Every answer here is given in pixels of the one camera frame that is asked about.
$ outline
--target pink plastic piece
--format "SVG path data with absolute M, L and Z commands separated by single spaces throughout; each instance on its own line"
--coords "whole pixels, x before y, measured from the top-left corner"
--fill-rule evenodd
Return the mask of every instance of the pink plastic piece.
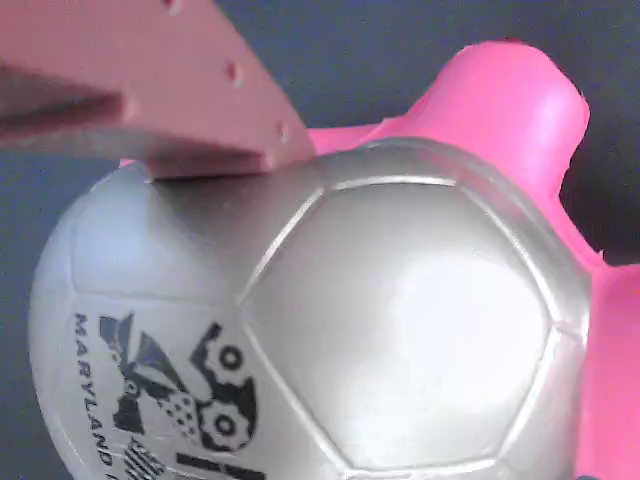
M 594 282 L 577 475 L 640 478 L 640 265 Z
M 314 155 L 210 0 L 2 1 L 0 19 L 0 148 L 137 158 L 171 177 Z
M 311 131 L 311 137 L 323 152 L 387 137 L 421 137 L 475 153 L 525 190 L 580 263 L 595 272 L 605 264 L 558 197 L 588 121 L 587 103 L 548 56 L 500 41 L 462 50 L 406 115 L 366 127 L 359 139 L 358 129 L 352 136 L 338 129 L 333 139 L 330 130 Z

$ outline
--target printed logo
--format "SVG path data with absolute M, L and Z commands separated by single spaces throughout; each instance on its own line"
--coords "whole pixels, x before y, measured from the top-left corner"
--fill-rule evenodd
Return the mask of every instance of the printed logo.
M 104 424 L 100 418 L 98 418 L 98 397 L 95 392 L 93 370 L 89 362 L 91 355 L 88 346 L 87 316 L 76 313 L 73 328 L 76 341 L 78 373 L 82 379 L 80 386 L 82 388 L 83 403 L 87 419 L 89 420 L 95 450 L 100 461 L 105 468 L 107 468 L 107 472 L 105 473 L 106 478 L 108 480 L 118 480 L 118 477 L 113 473 L 113 454 L 104 435 Z
M 145 434 L 139 399 L 146 393 L 171 419 L 176 432 L 193 445 L 214 452 L 245 447 L 257 423 L 255 382 L 246 371 L 240 348 L 225 341 L 223 328 L 211 325 L 188 358 L 209 387 L 203 394 L 188 386 L 189 379 L 181 377 L 150 335 L 142 331 L 134 338 L 133 327 L 133 313 L 122 320 L 100 318 L 100 337 L 124 378 L 124 391 L 113 413 L 116 428 Z

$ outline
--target gray background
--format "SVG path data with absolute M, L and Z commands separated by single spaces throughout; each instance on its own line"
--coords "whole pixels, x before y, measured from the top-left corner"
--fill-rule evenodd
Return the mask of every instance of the gray background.
M 220 3 L 312 126 L 404 112 L 472 42 L 515 36 L 544 49 L 592 107 L 563 188 L 565 205 L 612 261 L 640 260 L 640 2 Z M 106 161 L 0 156 L 0 480 L 69 480 L 31 385 L 28 292 L 56 219 L 112 168 Z

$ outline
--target hole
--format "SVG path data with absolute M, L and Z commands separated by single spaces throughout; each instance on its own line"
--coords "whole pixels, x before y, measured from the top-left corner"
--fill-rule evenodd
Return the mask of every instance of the hole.
M 169 15 L 177 15 L 182 10 L 182 0 L 162 0 L 169 11 Z
M 218 415 L 214 421 L 216 430 L 225 437 L 231 437 L 236 433 L 236 424 L 227 415 Z
M 233 88 L 238 88 L 242 85 L 242 69 L 236 62 L 230 61 L 227 63 L 225 74 L 227 75 L 227 79 L 231 82 L 231 85 L 233 85 Z
M 286 123 L 278 122 L 278 136 L 280 137 L 280 143 L 289 141 L 289 126 Z
M 242 366 L 242 352 L 238 347 L 226 345 L 220 351 L 220 363 L 225 370 L 238 370 Z

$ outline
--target gear graphic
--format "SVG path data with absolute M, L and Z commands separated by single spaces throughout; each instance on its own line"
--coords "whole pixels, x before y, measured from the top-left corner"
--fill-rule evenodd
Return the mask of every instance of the gear graphic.
M 242 351 L 235 345 L 220 342 L 219 339 L 209 340 L 205 348 L 207 357 L 204 364 L 213 372 L 216 380 L 237 387 L 242 386 L 249 377 Z
M 214 400 L 201 414 L 202 430 L 217 446 L 235 452 L 251 440 L 249 421 L 235 405 Z

